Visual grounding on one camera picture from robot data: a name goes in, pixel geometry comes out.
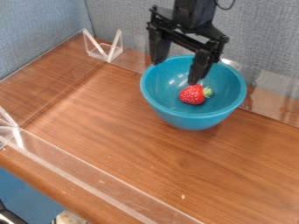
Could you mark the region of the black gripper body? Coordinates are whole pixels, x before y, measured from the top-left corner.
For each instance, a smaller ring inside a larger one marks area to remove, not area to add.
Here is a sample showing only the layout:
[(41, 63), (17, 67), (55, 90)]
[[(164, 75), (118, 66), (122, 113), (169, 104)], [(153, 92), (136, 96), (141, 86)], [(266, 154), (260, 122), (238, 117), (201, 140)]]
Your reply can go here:
[(176, 4), (170, 9), (153, 5), (146, 30), (156, 29), (176, 45), (192, 52), (200, 49), (214, 52), (220, 60), (229, 37), (213, 26), (217, 4)]

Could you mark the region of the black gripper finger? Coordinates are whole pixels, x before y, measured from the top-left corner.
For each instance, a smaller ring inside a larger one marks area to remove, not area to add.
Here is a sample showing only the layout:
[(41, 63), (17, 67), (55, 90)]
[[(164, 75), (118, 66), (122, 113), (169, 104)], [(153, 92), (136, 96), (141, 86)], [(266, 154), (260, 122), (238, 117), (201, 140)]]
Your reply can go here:
[(214, 63), (214, 52), (200, 49), (193, 56), (190, 63), (189, 75), (188, 75), (188, 84), (194, 85), (198, 80), (204, 79), (210, 66)]
[(154, 65), (157, 65), (164, 62), (168, 57), (170, 40), (156, 29), (150, 29), (148, 31), (148, 39), (150, 61)]

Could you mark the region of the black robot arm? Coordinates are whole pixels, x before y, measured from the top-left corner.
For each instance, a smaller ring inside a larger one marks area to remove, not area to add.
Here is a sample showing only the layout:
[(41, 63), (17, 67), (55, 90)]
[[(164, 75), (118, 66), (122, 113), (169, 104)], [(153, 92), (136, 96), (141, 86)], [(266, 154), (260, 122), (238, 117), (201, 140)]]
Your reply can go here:
[(205, 78), (229, 42), (229, 37), (212, 24), (217, 7), (216, 0), (174, 0), (170, 9), (157, 5), (149, 8), (146, 30), (150, 61), (154, 65), (165, 61), (170, 43), (192, 51), (189, 85)]

